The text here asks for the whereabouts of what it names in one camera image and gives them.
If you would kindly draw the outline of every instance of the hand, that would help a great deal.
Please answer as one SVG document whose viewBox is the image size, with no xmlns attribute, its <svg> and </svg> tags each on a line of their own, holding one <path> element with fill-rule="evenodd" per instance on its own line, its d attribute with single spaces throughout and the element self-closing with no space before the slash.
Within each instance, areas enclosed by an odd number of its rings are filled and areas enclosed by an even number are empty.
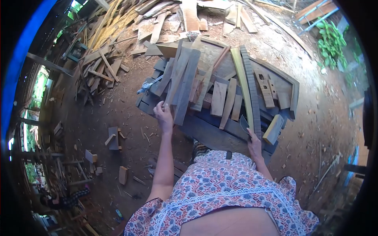
<svg viewBox="0 0 378 236">
<path fill-rule="evenodd" d="M 155 118 L 158 119 L 159 126 L 163 134 L 172 134 L 173 132 L 173 118 L 170 113 L 170 108 L 168 104 L 164 104 L 164 101 L 159 102 L 156 107 L 153 109 Z"/>
<path fill-rule="evenodd" d="M 260 139 L 249 128 L 247 128 L 247 130 L 248 130 L 249 135 L 251 137 L 251 139 L 249 139 L 248 142 L 247 142 L 249 153 L 251 154 L 251 158 L 253 159 L 254 162 L 264 161 L 264 158 L 261 155 L 261 141 L 260 141 Z"/>
</svg>

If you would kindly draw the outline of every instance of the person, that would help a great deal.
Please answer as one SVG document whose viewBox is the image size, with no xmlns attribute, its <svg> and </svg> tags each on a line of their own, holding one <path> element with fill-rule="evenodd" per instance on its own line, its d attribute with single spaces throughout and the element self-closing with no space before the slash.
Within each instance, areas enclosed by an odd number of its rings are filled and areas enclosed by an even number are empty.
<svg viewBox="0 0 378 236">
<path fill-rule="evenodd" d="M 42 195 L 39 198 L 39 201 L 42 205 L 47 206 L 53 210 L 69 210 L 79 203 L 79 198 L 87 196 L 88 194 L 90 194 L 90 192 L 90 188 L 86 184 L 85 189 L 74 192 L 67 197 L 62 197 L 57 194 L 55 199 L 49 199 L 47 195 Z"/>
<path fill-rule="evenodd" d="M 307 235 L 319 223 L 295 200 L 296 183 L 273 181 L 261 141 L 249 131 L 251 158 L 198 148 L 194 164 L 174 186 L 173 119 L 167 104 L 154 108 L 162 131 L 150 196 L 128 220 L 124 235 Z"/>
</svg>

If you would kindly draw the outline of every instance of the patterned pants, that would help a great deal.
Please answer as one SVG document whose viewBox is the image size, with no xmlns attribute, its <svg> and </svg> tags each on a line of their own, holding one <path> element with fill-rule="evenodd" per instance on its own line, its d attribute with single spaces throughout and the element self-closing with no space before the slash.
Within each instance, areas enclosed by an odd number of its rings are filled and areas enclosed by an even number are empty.
<svg viewBox="0 0 378 236">
<path fill-rule="evenodd" d="M 63 205 L 65 209 L 71 209 L 79 203 L 79 198 L 90 194 L 90 190 L 85 188 L 84 190 L 74 192 L 69 197 L 62 197 Z"/>
</svg>

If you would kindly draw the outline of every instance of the woman's right hand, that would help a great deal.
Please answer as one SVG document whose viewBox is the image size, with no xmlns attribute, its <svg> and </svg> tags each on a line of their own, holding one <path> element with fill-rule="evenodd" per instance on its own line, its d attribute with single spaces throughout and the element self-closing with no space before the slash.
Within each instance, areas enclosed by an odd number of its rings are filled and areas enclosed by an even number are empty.
<svg viewBox="0 0 378 236">
<path fill-rule="evenodd" d="M 261 141 L 260 141 L 260 139 L 249 128 L 247 128 L 247 130 L 248 130 L 249 135 L 251 137 L 251 139 L 248 140 L 248 142 L 247 142 L 249 153 L 251 154 L 251 158 L 253 159 L 254 162 L 264 161 L 264 158 L 261 155 Z"/>
</svg>

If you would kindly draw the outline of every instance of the floral dress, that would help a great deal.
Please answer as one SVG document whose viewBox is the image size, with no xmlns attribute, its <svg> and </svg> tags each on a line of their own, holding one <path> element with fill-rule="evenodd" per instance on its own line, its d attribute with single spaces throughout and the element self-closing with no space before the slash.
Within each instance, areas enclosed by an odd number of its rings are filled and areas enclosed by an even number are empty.
<svg viewBox="0 0 378 236">
<path fill-rule="evenodd" d="M 227 160 L 226 154 L 210 151 L 197 156 L 169 199 L 145 203 L 128 220 L 124 235 L 178 236 L 183 223 L 226 206 L 265 208 L 281 235 L 307 235 L 314 230 L 319 219 L 295 200 L 292 177 L 275 183 L 256 171 L 255 163 L 245 155 L 233 153 Z"/>
</svg>

